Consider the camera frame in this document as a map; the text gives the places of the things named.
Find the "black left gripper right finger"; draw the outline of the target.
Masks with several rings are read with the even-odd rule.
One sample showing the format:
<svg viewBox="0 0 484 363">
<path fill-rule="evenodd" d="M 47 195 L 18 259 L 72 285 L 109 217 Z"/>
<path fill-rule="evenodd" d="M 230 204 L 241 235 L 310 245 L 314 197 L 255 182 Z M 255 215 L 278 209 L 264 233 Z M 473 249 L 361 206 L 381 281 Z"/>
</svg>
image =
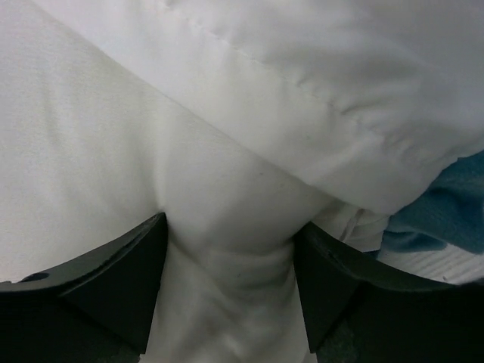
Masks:
<svg viewBox="0 0 484 363">
<path fill-rule="evenodd" d="M 313 224 L 294 268 L 319 362 L 481 362 L 483 283 L 452 285 L 378 262 Z"/>
</svg>

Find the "blue white patterned pillowcase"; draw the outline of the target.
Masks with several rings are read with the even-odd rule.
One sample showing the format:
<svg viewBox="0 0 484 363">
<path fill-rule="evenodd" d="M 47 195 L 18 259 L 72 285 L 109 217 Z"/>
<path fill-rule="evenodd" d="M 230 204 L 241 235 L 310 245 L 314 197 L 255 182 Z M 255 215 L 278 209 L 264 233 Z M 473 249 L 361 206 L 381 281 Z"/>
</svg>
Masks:
<svg viewBox="0 0 484 363">
<path fill-rule="evenodd" d="M 118 64 L 345 204 L 360 250 L 483 277 L 481 1 L 43 1 Z"/>
</svg>

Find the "white pillow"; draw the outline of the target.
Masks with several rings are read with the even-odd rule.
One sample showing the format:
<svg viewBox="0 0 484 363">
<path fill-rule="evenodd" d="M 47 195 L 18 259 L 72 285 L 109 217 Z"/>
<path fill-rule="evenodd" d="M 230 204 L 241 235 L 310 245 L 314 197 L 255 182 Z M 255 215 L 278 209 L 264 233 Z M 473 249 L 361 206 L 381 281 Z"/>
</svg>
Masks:
<svg viewBox="0 0 484 363">
<path fill-rule="evenodd" d="M 314 362 L 291 237 L 329 202 L 34 2 L 1 3 L 2 280 L 165 212 L 144 361 Z"/>
</svg>

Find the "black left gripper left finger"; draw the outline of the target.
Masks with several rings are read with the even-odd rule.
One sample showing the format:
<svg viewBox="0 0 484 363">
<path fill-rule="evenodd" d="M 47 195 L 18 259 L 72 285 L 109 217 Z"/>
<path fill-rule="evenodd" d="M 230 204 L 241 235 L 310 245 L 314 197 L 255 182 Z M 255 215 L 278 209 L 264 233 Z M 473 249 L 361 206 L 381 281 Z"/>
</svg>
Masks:
<svg viewBox="0 0 484 363">
<path fill-rule="evenodd" d="M 160 213 L 88 253 L 1 283 L 1 360 L 138 362 L 167 250 Z"/>
</svg>

